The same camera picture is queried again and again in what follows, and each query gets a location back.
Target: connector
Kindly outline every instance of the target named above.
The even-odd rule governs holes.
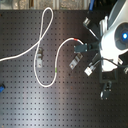
[[[42,48],[39,48],[37,53],[37,68],[42,68]]]
[[[81,53],[78,53],[74,60],[69,64],[70,68],[73,70],[76,65],[79,63],[79,61],[82,59],[83,55]]]
[[[90,76],[90,75],[92,74],[92,72],[93,72],[95,69],[96,69],[96,67],[94,67],[94,66],[87,67],[87,68],[84,70],[84,72],[85,72],[88,76]]]

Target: white robot part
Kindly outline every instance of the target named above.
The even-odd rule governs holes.
[[[117,9],[116,6],[120,6],[119,5],[120,3],[122,4],[122,7],[120,8],[120,11],[118,12],[118,14],[116,14],[115,13],[115,11]],[[122,26],[127,26],[127,24],[128,24],[128,17],[126,16],[127,12],[128,12],[128,0],[122,0],[122,1],[120,0],[119,3],[115,5],[115,7],[113,8],[113,10],[110,14],[110,17],[111,18],[115,17],[115,20],[110,21],[110,17],[109,17],[109,21],[111,22],[111,25],[109,24],[108,30],[106,31],[105,25],[103,25],[104,29],[101,29],[102,30],[101,33],[103,33],[101,43],[100,43],[101,57],[109,59],[109,60],[113,61],[115,64],[118,64],[119,55],[122,55],[128,51],[128,47],[126,45],[126,43],[128,43],[128,41],[127,42],[125,41],[126,38],[128,38],[128,27],[127,28],[124,27],[123,29],[121,29]],[[100,25],[105,24],[104,22],[105,22],[105,20],[101,21]],[[117,35],[122,34],[123,37],[119,36],[116,38],[115,37],[116,33],[117,33]],[[107,60],[102,61],[102,71],[103,72],[112,71],[113,69],[116,69],[116,68],[117,68],[117,66],[115,66],[111,62],[108,62]]]

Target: small white object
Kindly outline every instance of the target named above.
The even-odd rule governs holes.
[[[88,76],[90,76],[90,75],[92,74],[92,70],[91,70],[89,67],[87,67],[87,68],[84,70],[84,72],[85,72]]]
[[[123,61],[122,61],[120,58],[118,58],[118,63],[119,63],[120,65],[122,65],[122,64],[123,64]]]

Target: black surface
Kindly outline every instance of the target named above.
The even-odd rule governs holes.
[[[16,55],[31,47],[39,38],[42,11],[0,11],[0,56]],[[90,19],[98,23],[107,12],[92,12]],[[37,69],[43,83],[50,83],[54,74],[54,57],[59,45],[69,37],[84,43],[95,41],[83,27],[86,11],[54,11],[50,30],[42,41],[43,68]],[[44,19],[47,26],[50,13]],[[34,76],[35,49],[28,54],[0,63],[0,128],[127,128],[128,76],[119,70],[119,83],[112,86],[108,100],[100,100],[99,70],[88,77],[84,70],[95,52],[84,53],[72,71],[74,41],[60,51],[58,76],[49,88],[41,87]]]

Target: cable connector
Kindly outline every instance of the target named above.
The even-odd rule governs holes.
[[[90,75],[92,74],[92,72],[93,72],[95,69],[96,69],[96,67],[94,67],[94,66],[92,65],[92,66],[90,66],[90,67],[87,67],[87,68],[84,70],[84,72],[85,72],[88,76],[90,76]]]
[[[124,73],[125,73],[125,74],[128,73],[128,67],[126,67],[126,68],[124,69]]]

